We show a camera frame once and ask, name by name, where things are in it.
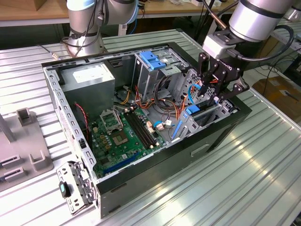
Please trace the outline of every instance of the green circuit board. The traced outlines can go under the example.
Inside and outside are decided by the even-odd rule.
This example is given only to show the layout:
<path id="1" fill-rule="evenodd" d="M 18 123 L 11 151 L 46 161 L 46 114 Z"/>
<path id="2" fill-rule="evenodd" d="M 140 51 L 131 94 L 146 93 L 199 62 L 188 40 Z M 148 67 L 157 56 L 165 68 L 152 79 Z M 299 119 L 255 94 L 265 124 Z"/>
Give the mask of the green circuit board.
<path id="1" fill-rule="evenodd" d="M 142 110 L 136 109 L 135 114 L 143 121 L 142 124 L 147 129 L 145 123 L 148 119 Z M 94 171 L 99 178 L 166 145 L 159 134 L 156 134 L 156 136 L 151 134 L 157 145 L 154 145 L 153 148 L 145 148 L 123 113 L 119 113 L 119 117 L 123 124 L 123 129 L 121 131 L 113 131 L 111 134 L 107 133 L 104 123 L 100 118 L 89 124 L 92 130 L 92 152 L 97 162 L 94 166 Z M 105 119 L 106 125 L 108 125 L 107 120 L 109 122 L 114 121 L 112 118 Z"/>

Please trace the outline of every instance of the ram slot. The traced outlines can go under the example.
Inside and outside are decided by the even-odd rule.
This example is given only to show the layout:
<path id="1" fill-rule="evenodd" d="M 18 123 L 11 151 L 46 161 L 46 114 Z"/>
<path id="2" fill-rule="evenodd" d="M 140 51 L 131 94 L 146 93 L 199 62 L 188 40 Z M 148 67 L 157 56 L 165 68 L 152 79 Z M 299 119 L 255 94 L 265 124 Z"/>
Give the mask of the ram slot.
<path id="1" fill-rule="evenodd" d="M 151 145 L 155 144 L 155 140 L 148 133 L 135 113 L 126 113 L 124 117 L 142 142 L 145 149 L 149 149 Z"/>

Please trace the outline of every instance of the cardboard box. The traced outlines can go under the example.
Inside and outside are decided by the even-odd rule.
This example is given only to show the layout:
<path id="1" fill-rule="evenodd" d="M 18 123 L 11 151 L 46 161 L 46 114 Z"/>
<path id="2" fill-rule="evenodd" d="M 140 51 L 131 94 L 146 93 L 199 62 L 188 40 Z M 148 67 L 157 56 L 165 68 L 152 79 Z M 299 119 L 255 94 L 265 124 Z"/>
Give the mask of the cardboard box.
<path id="1" fill-rule="evenodd" d="M 47 0 L 0 0 L 0 5 L 38 11 L 46 1 Z"/>
<path id="2" fill-rule="evenodd" d="M 253 85 L 263 93 L 266 79 Z M 281 76 L 269 78 L 264 97 L 296 123 L 301 122 L 301 92 Z"/>

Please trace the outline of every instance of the silver robot arm segment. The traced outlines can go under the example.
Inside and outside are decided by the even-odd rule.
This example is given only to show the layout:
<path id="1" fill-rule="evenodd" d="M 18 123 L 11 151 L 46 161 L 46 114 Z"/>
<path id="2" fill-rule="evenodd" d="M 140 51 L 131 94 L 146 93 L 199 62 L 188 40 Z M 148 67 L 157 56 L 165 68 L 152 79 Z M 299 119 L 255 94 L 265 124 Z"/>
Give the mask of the silver robot arm segment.
<path id="1" fill-rule="evenodd" d="M 128 24 L 138 14 L 138 0 L 68 0 L 70 37 L 63 41 L 73 57 L 104 52 L 100 27 Z"/>
<path id="2" fill-rule="evenodd" d="M 230 30 L 251 42 L 266 40 L 294 0 L 241 0 L 231 19 Z"/>

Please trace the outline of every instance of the wooden table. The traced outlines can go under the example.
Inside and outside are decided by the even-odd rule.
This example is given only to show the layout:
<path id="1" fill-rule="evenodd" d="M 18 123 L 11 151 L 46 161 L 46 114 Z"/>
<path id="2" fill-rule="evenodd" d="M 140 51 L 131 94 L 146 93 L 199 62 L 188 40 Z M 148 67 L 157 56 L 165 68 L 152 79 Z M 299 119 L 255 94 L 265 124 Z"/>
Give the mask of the wooden table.
<path id="1" fill-rule="evenodd" d="M 213 11 L 220 11 L 231 3 L 233 0 L 222 3 L 220 7 L 214 7 Z M 145 4 L 144 18 L 196 16 L 201 14 L 201 10 L 202 7 L 197 7 L 191 3 L 174 5 L 169 0 L 149 1 Z M 139 10 L 138 18 L 142 18 L 142 16 L 143 12 Z M 47 0 L 38 11 L 0 5 L 0 27 L 63 23 L 69 23 L 65 0 Z"/>

